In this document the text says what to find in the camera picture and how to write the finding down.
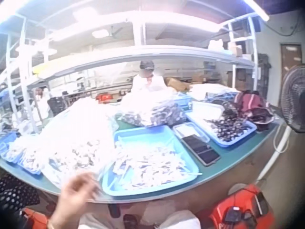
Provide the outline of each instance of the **white cable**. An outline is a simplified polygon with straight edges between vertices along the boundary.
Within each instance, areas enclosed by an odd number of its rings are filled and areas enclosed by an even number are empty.
[[[282,127],[283,123],[284,123],[284,122],[282,122],[282,123],[278,126],[278,128],[277,128],[277,130],[276,130],[276,134],[275,134],[275,136],[274,136],[274,138],[273,138],[273,147],[274,147],[275,151],[278,152],[278,153],[284,153],[284,152],[288,149],[288,147],[289,147],[289,139],[288,139],[287,142],[286,142],[286,144],[285,144],[285,148],[284,148],[282,151],[278,151],[278,150],[277,150],[278,146],[276,146],[276,139],[277,139],[278,134],[280,133],[280,130],[281,130],[281,127]]]

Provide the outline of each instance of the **door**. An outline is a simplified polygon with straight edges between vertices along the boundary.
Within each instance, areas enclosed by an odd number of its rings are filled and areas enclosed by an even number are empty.
[[[281,44],[281,57],[282,57],[282,82],[283,86],[284,77],[292,67],[302,63],[302,46],[300,44]]]

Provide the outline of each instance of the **white shirt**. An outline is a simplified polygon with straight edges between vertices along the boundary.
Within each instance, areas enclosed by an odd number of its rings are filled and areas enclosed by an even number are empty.
[[[162,89],[166,89],[166,85],[164,83],[164,79],[162,76],[154,75],[152,77],[152,82],[150,84],[147,83],[146,78],[142,78],[141,76],[137,75],[133,78],[132,83],[132,92],[137,92],[140,90],[148,90],[148,91],[159,91]]]

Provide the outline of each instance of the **green table surface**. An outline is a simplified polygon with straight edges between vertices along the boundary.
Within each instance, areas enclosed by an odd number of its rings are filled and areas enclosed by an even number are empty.
[[[118,121],[118,123],[120,126],[119,130],[135,128],[134,126],[123,123],[121,121]],[[199,175],[195,180],[191,182],[176,187],[160,190],[157,192],[134,195],[134,196],[112,197],[102,191],[96,202],[131,203],[131,202],[148,201],[148,200],[154,200],[154,199],[164,198],[167,196],[178,194],[183,191],[194,188],[196,186],[199,186],[221,175],[225,171],[229,170],[230,168],[234,167],[242,160],[244,160],[247,156],[253,153],[272,134],[273,131],[275,131],[277,126],[278,126],[277,123],[272,123],[270,124],[270,128],[268,130],[265,130],[261,133],[253,133],[247,138],[241,140],[240,142],[228,148],[222,148],[211,140],[209,142],[209,145],[217,153],[221,155],[221,158],[217,161],[217,163],[209,167],[205,167],[204,165],[202,165],[198,161],[198,159],[188,151],[191,157],[193,158],[193,160],[195,161],[195,163],[197,164],[197,166],[199,167],[199,171],[202,173],[202,175]],[[24,169],[22,169],[20,166],[7,163],[2,158],[0,159],[0,167],[6,170],[7,172],[13,174],[18,179],[30,184],[35,188],[38,188],[42,191],[54,195],[59,195],[60,193],[60,190],[57,187],[55,187],[43,174],[32,175],[27,171],[25,171]]]

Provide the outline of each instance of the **fan stand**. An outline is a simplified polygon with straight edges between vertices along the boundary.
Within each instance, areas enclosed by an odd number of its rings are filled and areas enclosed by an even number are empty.
[[[280,154],[281,154],[280,152],[283,150],[284,146],[286,145],[286,143],[289,139],[291,130],[292,129],[289,126],[286,127],[283,137],[282,137],[280,143],[278,144],[278,147],[275,149],[275,152],[273,153],[272,157],[270,158],[268,163],[265,165],[265,167],[261,171],[260,175],[258,176],[258,178],[256,180],[256,183],[258,183],[259,181],[261,181],[264,178],[264,176],[268,173],[268,171],[271,169],[271,167],[277,160],[278,156],[280,156]]]

